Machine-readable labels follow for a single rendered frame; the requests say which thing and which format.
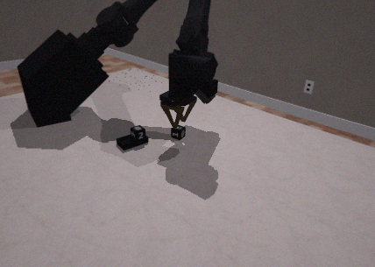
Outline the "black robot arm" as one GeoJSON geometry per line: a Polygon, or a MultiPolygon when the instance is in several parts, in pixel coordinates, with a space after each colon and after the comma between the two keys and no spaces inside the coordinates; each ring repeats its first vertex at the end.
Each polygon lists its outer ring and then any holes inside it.
{"type": "MultiPolygon", "coordinates": [[[[127,0],[123,5],[114,2],[97,15],[97,27],[92,27],[87,34],[84,32],[79,38],[72,33],[67,36],[75,40],[102,68],[103,64],[98,59],[104,50],[113,44],[116,47],[127,46],[138,30],[136,24],[139,19],[156,1],[127,0]]],[[[210,3],[211,0],[189,0],[187,15],[180,27],[180,36],[175,41],[180,50],[174,49],[168,54],[169,73],[187,76],[173,78],[173,96],[185,99],[195,92],[206,104],[214,99],[218,86],[218,80],[213,79],[218,63],[215,55],[207,52],[210,3]]]]}

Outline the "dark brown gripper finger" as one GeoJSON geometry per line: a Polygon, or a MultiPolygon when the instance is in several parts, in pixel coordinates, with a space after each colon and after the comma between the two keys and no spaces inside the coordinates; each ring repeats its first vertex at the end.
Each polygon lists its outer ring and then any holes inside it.
{"type": "Polygon", "coordinates": [[[180,121],[180,118],[182,116],[182,113],[183,113],[185,107],[181,107],[181,106],[177,105],[176,107],[173,108],[173,107],[169,107],[169,106],[166,106],[166,105],[163,105],[163,104],[160,104],[160,107],[166,113],[166,116],[168,117],[168,119],[169,119],[170,124],[172,125],[172,127],[177,128],[177,126],[179,124],[179,121],[180,121]],[[174,112],[177,113],[176,114],[175,122],[173,122],[173,118],[172,118],[172,115],[171,115],[169,109],[174,110],[174,112]]]}
{"type": "Polygon", "coordinates": [[[197,102],[197,99],[195,100],[195,101],[193,101],[193,102],[190,102],[188,105],[188,108],[187,108],[187,112],[186,112],[186,114],[183,116],[183,114],[182,114],[182,116],[181,116],[181,118],[180,118],[180,120],[182,121],[182,122],[186,122],[186,120],[187,120],[187,118],[188,118],[188,115],[189,115],[189,113],[191,112],[191,110],[192,110],[192,108],[194,107],[194,105],[195,105],[195,103],[197,102]]]}

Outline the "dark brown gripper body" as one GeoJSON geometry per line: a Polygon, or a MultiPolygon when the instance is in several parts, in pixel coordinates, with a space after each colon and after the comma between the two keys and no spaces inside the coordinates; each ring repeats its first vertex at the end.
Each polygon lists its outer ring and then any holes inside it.
{"type": "Polygon", "coordinates": [[[159,95],[160,104],[174,108],[177,105],[187,106],[190,102],[193,102],[197,99],[197,96],[194,96],[194,94],[191,94],[185,99],[173,96],[173,78],[187,78],[187,77],[186,75],[169,74],[169,90],[170,91],[168,90],[165,93],[159,95]]]}

